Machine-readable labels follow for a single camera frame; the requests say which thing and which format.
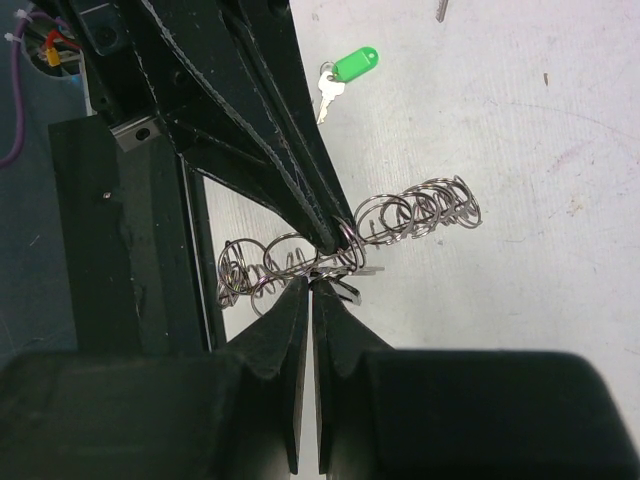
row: white tabletop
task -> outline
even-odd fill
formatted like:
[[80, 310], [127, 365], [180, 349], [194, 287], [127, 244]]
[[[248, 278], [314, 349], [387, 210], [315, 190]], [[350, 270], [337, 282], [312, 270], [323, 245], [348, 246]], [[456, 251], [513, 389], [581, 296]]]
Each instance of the white tabletop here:
[[[292, 5], [316, 106], [323, 62], [380, 54], [320, 127], [352, 207], [456, 174], [482, 207], [477, 230], [371, 250], [386, 271], [354, 281], [354, 313], [397, 348], [578, 353], [640, 445], [640, 3], [450, 0], [442, 24], [436, 8]], [[290, 231], [223, 187], [209, 194], [218, 252]], [[254, 318], [245, 307], [229, 311], [231, 335]]]

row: purple wire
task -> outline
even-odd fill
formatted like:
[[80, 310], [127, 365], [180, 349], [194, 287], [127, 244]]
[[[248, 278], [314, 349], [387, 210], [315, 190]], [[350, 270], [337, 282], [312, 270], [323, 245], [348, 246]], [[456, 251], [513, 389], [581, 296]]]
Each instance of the purple wire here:
[[[63, 20], [53, 19], [44, 12], [31, 12], [29, 13], [31, 18], [41, 18], [55, 22], [61, 27], [67, 28], [67, 24]], [[21, 18], [16, 25], [16, 29], [13, 35], [16, 38], [22, 38], [29, 20]], [[20, 73], [20, 55], [22, 44], [17, 41], [11, 42], [11, 82], [13, 83], [13, 101], [16, 107], [16, 135], [13, 141], [13, 147], [6, 157], [0, 160], [0, 169], [11, 165], [22, 153], [25, 140], [25, 112], [24, 112], [24, 98], [22, 96], [22, 75]]]

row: purple cable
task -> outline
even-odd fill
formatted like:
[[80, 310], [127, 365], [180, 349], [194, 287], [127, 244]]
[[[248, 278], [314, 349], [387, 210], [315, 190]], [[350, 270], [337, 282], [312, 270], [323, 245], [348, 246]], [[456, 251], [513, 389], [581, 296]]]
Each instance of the purple cable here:
[[[31, 12], [29, 13], [29, 17], [34, 19], [41, 18], [49, 20], [51, 22], [55, 22], [61, 27], [67, 28], [67, 24], [63, 20], [54, 20], [44, 12]], [[18, 21], [18, 25], [16, 26], [15, 31], [13, 32], [14, 37], [21, 39], [29, 23], [30, 22], [28, 19], [21, 18]], [[22, 53], [21, 46], [22, 44], [18, 41], [14, 40], [11, 42], [11, 81], [13, 83], [13, 100], [16, 107], [16, 136], [15, 140], [13, 141], [13, 147], [11, 148], [11, 151], [7, 154], [6, 157], [0, 160], [0, 169], [11, 165], [20, 156], [20, 153], [22, 153], [22, 148], [24, 147], [25, 113], [24, 98], [22, 97], [22, 75], [20, 73], [20, 54]]]

